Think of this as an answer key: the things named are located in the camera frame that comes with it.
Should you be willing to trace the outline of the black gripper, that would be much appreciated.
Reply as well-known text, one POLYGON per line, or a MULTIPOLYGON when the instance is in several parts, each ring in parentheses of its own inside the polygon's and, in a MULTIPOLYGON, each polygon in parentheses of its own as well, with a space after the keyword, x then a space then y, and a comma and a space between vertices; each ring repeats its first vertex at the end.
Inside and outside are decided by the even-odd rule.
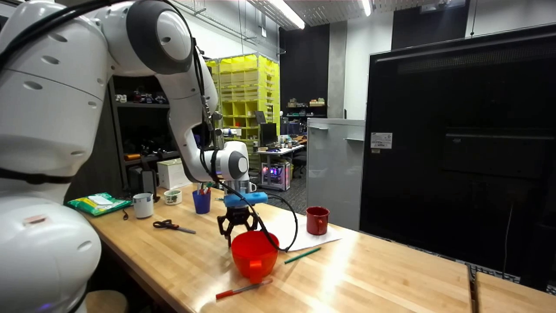
POLYGON ((228 209, 225 216, 218 218, 219 234, 230 241, 230 230, 244 225, 249 232, 258 230, 258 220, 249 209, 228 209))

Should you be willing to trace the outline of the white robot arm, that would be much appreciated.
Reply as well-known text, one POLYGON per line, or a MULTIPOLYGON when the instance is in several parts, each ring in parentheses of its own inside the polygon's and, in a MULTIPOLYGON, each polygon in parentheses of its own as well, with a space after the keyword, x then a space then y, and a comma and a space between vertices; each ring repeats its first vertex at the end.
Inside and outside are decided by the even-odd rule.
POLYGON ((242 143, 209 150, 195 129, 218 91, 186 20, 169 0, 23 0, 0 32, 0 312, 84 309, 101 260, 89 222, 65 196, 98 138, 108 82, 153 77, 195 183, 245 182, 242 143))

